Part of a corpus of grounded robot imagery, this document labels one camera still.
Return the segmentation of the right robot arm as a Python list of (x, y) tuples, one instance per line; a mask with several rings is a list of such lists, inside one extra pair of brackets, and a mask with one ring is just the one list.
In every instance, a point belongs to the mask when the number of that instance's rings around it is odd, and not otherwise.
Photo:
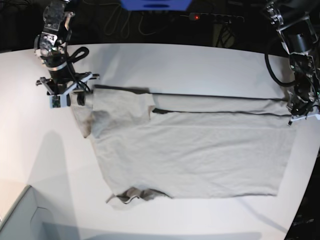
[(88, 81), (100, 77), (90, 71), (75, 71), (74, 64), (90, 53), (87, 47), (68, 53), (72, 19), (78, 4), (77, 0), (52, 0), (43, 12), (43, 30), (34, 40), (34, 53), (50, 75), (40, 77), (35, 84), (45, 87), (51, 108), (71, 106), (72, 95), (76, 96), (78, 105), (84, 106), (86, 96), (92, 93)]

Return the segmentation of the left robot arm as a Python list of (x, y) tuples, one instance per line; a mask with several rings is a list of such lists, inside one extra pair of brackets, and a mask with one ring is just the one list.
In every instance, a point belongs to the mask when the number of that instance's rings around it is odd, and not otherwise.
[[(277, 32), (266, 47), (264, 60), (271, 78), (288, 89), (289, 125), (308, 117), (320, 118), (320, 36), (310, 19), (319, 5), (318, 0), (269, 0), (262, 10)], [(269, 51), (277, 41), (288, 54), (294, 74), (291, 82), (279, 80), (271, 68)]]

